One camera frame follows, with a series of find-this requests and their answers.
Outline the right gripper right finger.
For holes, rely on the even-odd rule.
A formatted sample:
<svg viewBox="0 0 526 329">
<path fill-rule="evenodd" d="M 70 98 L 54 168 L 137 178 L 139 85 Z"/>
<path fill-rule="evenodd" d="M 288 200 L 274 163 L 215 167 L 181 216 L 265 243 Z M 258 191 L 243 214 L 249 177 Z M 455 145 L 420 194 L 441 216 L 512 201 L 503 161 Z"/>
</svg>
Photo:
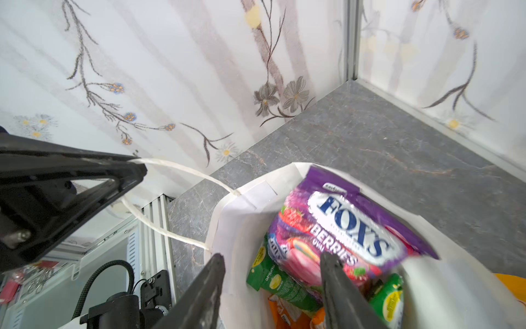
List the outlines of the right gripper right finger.
<svg viewBox="0 0 526 329">
<path fill-rule="evenodd" d="M 321 277 L 327 328 L 387 329 L 388 326 L 346 276 L 336 255 L 327 252 L 322 254 Z"/>
</svg>

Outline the white paper bag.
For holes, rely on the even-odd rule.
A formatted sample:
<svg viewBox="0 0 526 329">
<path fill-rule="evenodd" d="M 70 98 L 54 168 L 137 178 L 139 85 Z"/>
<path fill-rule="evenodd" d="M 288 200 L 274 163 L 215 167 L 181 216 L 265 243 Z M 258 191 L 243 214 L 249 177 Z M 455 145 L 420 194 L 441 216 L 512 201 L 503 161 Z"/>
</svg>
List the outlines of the white paper bag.
<svg viewBox="0 0 526 329">
<path fill-rule="evenodd" d="M 259 297 L 248 290 L 242 276 L 269 229 L 278 208 L 305 178 L 312 163 L 291 163 L 248 182 L 215 206 L 208 235 L 199 242 L 168 230 L 161 234 L 225 258 L 225 304 L 219 315 L 226 328 L 264 328 L 269 321 Z M 503 283 L 459 245 L 423 217 L 392 203 L 369 186 L 342 172 L 335 174 L 358 186 L 417 236 L 430 244 L 438 258 L 409 256 L 401 270 L 408 295 L 404 328 L 524 328 L 525 307 Z"/>
</svg>

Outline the lime Fox's candy bag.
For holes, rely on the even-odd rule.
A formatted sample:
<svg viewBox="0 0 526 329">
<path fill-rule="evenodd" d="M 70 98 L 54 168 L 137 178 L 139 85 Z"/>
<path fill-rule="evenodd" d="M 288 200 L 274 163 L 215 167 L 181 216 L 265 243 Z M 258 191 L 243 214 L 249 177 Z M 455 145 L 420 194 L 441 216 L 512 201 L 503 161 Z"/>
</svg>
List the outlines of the lime Fox's candy bag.
<svg viewBox="0 0 526 329">
<path fill-rule="evenodd" d="M 399 274 L 390 274 L 373 286 L 368 303 L 389 328 L 401 328 L 404 316 L 404 280 Z"/>
</svg>

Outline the green Fox's candy bag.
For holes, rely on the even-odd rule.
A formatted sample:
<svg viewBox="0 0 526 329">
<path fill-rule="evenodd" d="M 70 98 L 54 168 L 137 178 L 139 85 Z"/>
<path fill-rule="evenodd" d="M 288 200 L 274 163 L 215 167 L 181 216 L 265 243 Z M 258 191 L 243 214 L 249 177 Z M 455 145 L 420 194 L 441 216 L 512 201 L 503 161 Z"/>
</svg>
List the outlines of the green Fox's candy bag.
<svg viewBox="0 0 526 329">
<path fill-rule="evenodd" d="M 313 317 L 322 304 L 295 279 L 282 270 L 270 256 L 268 237 L 264 235 L 246 283 L 255 291 L 264 289 Z"/>
</svg>

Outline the orange pink Fox's bag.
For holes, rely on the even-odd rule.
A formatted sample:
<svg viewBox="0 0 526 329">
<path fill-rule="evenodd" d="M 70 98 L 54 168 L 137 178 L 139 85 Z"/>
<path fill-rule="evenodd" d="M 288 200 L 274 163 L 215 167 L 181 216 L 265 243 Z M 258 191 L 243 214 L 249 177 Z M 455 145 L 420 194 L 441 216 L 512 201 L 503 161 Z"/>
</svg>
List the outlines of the orange pink Fox's bag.
<svg viewBox="0 0 526 329">
<path fill-rule="evenodd" d="M 276 328 L 290 329 L 326 329 L 325 308 L 320 308 L 313 316 L 305 314 L 282 298 L 272 295 L 268 304 Z"/>
</svg>

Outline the yellow snack bag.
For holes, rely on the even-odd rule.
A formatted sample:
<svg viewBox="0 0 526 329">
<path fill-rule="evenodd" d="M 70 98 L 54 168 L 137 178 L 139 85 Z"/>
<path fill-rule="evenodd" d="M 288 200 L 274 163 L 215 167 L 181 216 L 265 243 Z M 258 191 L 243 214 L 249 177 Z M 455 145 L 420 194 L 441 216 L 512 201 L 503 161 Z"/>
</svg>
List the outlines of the yellow snack bag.
<svg viewBox="0 0 526 329">
<path fill-rule="evenodd" d="M 495 274 L 512 295 L 523 305 L 526 303 L 526 279 L 508 274 Z"/>
</svg>

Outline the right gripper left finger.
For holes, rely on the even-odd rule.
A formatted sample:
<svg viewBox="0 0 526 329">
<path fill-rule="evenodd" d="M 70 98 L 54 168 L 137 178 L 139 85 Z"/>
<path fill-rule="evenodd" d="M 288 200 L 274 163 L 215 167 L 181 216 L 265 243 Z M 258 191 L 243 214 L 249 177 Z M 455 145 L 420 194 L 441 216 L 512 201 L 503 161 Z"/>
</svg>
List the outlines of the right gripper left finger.
<svg viewBox="0 0 526 329">
<path fill-rule="evenodd" d="M 224 257 L 214 254 L 168 315 L 154 327 L 158 329 L 216 328 L 224 277 Z"/>
</svg>

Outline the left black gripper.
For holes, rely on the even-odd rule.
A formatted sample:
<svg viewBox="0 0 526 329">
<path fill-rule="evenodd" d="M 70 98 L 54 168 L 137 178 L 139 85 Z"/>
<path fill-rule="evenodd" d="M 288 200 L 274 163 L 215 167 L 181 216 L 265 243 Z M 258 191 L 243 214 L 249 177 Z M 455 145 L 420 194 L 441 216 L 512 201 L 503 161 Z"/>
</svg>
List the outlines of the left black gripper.
<svg viewBox="0 0 526 329">
<path fill-rule="evenodd" d="M 134 159 L 2 128 L 1 271 L 35 263 L 69 239 L 92 243 L 127 219 L 120 198 L 147 175 Z"/>
</svg>

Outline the purple snack packet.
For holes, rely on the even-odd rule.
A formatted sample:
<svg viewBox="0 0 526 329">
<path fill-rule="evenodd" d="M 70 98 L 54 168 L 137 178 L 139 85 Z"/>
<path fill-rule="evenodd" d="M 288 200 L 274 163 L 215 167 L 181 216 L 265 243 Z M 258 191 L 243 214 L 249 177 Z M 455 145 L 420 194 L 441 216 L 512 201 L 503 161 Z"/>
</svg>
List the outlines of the purple snack packet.
<svg viewBox="0 0 526 329">
<path fill-rule="evenodd" d="M 289 193 L 267 233 L 268 254 L 321 299 L 321 256 L 334 254 L 358 287 L 409 256 L 438 258 L 433 248 L 360 188 L 312 165 Z"/>
</svg>

